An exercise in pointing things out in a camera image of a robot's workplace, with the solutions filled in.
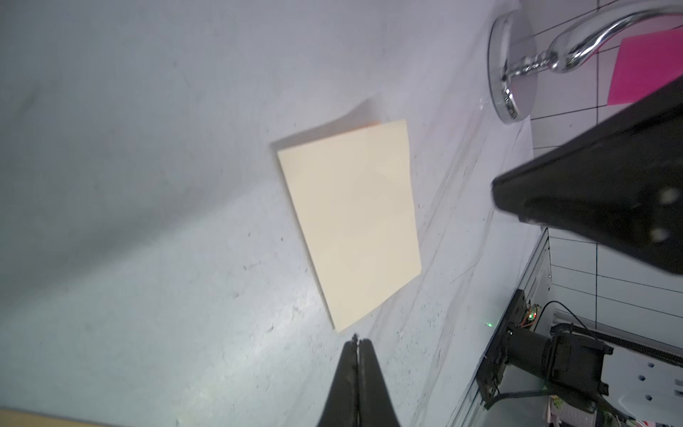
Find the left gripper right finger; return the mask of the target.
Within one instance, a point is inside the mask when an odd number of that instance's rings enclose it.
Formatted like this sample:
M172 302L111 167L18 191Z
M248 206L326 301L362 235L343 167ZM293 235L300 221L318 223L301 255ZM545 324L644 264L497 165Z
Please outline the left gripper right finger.
M359 342L359 426L399 427L375 347L368 339Z

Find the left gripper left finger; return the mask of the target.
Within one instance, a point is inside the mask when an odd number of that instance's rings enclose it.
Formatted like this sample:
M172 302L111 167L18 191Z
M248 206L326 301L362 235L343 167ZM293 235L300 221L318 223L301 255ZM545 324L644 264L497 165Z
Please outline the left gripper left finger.
M318 426L359 425L359 338L356 334L343 345L334 378Z

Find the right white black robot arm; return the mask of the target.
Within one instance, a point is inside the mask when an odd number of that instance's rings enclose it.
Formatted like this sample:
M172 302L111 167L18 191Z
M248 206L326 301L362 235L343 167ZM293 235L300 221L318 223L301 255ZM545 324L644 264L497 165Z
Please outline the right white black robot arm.
M576 233L665 272L682 272L682 83L674 80L558 149L492 183L497 208ZM476 380L486 407L503 400L509 365L585 412L610 410L602 379L613 348L596 336L551 338L521 326L517 291Z

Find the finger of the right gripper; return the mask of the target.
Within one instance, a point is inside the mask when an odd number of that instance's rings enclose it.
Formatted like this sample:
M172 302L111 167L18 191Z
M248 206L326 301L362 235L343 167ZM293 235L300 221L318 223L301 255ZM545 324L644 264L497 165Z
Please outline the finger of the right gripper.
M497 208L682 272L682 81L492 182Z

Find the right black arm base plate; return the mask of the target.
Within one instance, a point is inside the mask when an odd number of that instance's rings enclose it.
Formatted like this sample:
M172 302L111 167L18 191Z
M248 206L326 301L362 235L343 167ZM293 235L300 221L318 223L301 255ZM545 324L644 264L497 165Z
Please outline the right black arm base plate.
M517 289L494 331L475 375L480 397L487 410L500 400L540 396L539 391L499 391L508 365L516 366L538 378L544 376L542 360L548 339L521 327L522 320L528 317L527 312L526 295L522 289Z

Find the tan kraft envelope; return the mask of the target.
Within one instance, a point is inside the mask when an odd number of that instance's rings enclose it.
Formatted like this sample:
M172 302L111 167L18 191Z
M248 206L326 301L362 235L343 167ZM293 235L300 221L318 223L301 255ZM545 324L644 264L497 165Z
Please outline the tan kraft envelope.
M1 427L104 427L61 417L45 416L10 409L0 410Z

